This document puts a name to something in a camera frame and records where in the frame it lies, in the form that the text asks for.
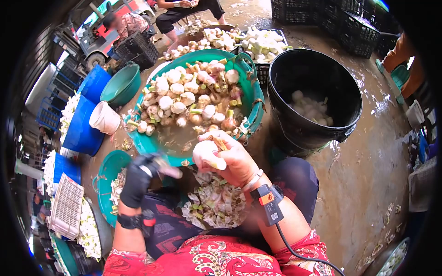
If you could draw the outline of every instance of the red patterned shirt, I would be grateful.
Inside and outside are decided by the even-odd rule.
[[[120,41],[122,41],[126,37],[133,35],[136,31],[143,32],[147,27],[149,25],[141,15],[126,13],[121,16],[121,26],[117,29],[117,32],[120,35]]]
[[[327,260],[327,248],[314,230],[291,245],[299,255]],[[174,253],[154,261],[144,253],[112,250],[103,276],[145,275],[192,276],[334,276],[332,268],[319,262],[304,261],[282,249],[274,256],[240,239],[199,235],[185,241]]]

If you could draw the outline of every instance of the qr code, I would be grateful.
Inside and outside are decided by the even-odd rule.
[[[273,214],[271,214],[270,217],[272,217],[272,220],[275,220],[275,219],[278,218],[278,214],[277,213],[273,213]]]

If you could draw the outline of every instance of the teal plastic basin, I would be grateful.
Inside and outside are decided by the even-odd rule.
[[[117,178],[121,168],[126,168],[130,161],[132,161],[131,157],[124,151],[111,151],[101,163],[98,175],[92,180],[92,187],[97,193],[100,211],[106,221],[114,228],[117,216],[111,214],[112,205],[114,205],[110,197],[112,192],[111,182]]]
[[[219,49],[199,50],[177,58],[176,60],[172,61],[164,68],[162,68],[157,75],[160,76],[177,66],[183,66],[185,68],[187,62],[189,62],[190,64],[194,64],[196,60],[199,60],[201,62],[210,62],[212,60],[221,60],[224,58],[232,59],[233,57],[235,57],[234,54]],[[250,65],[248,65],[243,59],[247,59],[251,63],[251,66],[253,68],[251,68]],[[247,80],[247,72],[253,72],[249,79],[254,79],[257,77],[255,64],[247,54],[240,53],[236,56],[234,60],[232,59],[228,61],[228,63],[225,65],[225,69],[226,71],[230,69],[235,69],[239,72],[239,83],[241,84],[241,88],[244,92],[244,96],[242,98],[243,106],[245,107],[245,110],[249,111],[248,113],[244,114],[245,116],[247,116],[247,122],[244,124],[244,126],[250,126],[249,130],[251,132],[254,132],[258,128],[264,114],[264,102],[257,102],[253,105],[253,102],[256,99],[261,99],[262,101],[264,101],[263,91],[259,86],[259,82],[255,81],[252,84],[250,80]],[[143,94],[140,94],[137,103],[141,104],[142,101]],[[125,118],[125,122],[127,122],[129,117],[130,116],[128,115]],[[151,139],[151,137],[145,134],[140,134],[136,130],[133,132],[128,132],[127,134],[132,138],[133,143],[135,144],[135,148],[140,154],[158,152],[158,144],[156,139]],[[186,159],[189,161],[190,164],[193,164],[192,152],[189,152],[189,155],[184,157],[173,155],[165,155],[163,157],[169,162],[171,166],[175,167],[181,166],[181,162]]]
[[[127,104],[141,86],[140,66],[128,62],[104,87],[100,101],[106,101],[111,107]]]

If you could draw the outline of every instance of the black bucket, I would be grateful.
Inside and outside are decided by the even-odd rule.
[[[102,271],[102,264],[97,262],[95,258],[86,257],[84,248],[81,245],[75,242],[68,242],[68,247],[71,250],[80,274],[87,275],[91,272]]]
[[[271,110],[271,136],[290,156],[306,156],[328,142],[343,142],[356,128],[362,113],[359,87],[350,73],[331,57],[308,49],[278,55],[270,65],[267,82]],[[315,123],[288,105],[301,90],[318,102],[328,97],[327,115],[333,126]]]

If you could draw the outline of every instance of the orange label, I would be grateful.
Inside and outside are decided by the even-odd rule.
[[[259,203],[264,206],[267,203],[272,202],[273,199],[275,199],[275,197],[273,196],[272,192],[270,192],[267,195],[265,195],[263,197],[260,197],[259,198]]]

